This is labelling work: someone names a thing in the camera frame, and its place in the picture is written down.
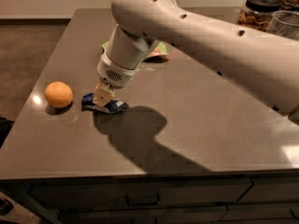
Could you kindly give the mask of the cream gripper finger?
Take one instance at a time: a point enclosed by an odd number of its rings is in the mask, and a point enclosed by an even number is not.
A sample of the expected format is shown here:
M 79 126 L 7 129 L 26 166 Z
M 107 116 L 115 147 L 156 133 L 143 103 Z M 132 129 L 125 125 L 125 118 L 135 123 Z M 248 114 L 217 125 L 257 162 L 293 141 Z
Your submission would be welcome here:
M 93 95 L 93 103 L 105 106 L 115 97 L 115 92 L 109 84 L 98 82 Z

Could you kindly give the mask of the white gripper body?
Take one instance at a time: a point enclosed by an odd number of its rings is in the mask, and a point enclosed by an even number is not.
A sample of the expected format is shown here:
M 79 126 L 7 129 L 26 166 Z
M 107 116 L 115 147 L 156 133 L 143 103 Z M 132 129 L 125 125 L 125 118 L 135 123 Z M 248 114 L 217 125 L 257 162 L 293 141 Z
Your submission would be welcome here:
M 104 52 L 97 65 L 97 73 L 103 83 L 109 84 L 113 89 L 122 89 L 129 84 L 136 70 L 128 70 L 117 66 Z

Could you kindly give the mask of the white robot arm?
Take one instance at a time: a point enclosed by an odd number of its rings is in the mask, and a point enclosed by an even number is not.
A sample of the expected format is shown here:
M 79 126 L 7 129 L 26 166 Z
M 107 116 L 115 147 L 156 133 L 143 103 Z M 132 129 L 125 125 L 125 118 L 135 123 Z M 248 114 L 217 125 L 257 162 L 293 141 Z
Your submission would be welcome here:
M 116 27 L 97 66 L 93 102 L 105 106 L 161 41 L 221 73 L 255 98 L 298 118 L 299 45 L 285 37 L 210 19 L 174 0 L 112 0 Z

